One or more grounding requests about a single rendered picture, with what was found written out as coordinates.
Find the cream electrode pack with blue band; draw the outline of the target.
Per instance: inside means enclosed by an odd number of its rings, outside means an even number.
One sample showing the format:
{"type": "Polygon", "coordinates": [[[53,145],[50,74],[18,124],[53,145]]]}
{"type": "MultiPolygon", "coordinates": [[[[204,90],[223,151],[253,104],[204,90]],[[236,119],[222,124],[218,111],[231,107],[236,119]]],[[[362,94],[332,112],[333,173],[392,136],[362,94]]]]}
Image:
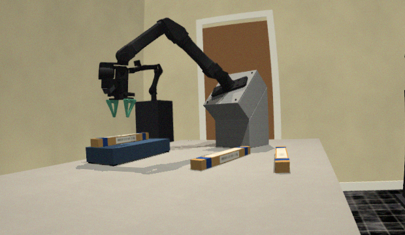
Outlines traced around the cream electrode pack with blue band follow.
{"type": "Polygon", "coordinates": [[[119,135],[114,137],[102,137],[98,139],[90,139],[91,140],[91,147],[99,148],[104,146],[111,146],[116,144],[124,144],[128,142],[136,142],[140,140],[147,140],[149,139],[149,133],[141,133],[141,134],[125,134],[119,135]]]}
{"type": "Polygon", "coordinates": [[[191,159],[191,170],[205,170],[250,154],[250,146],[240,146],[219,153],[191,159]]]}

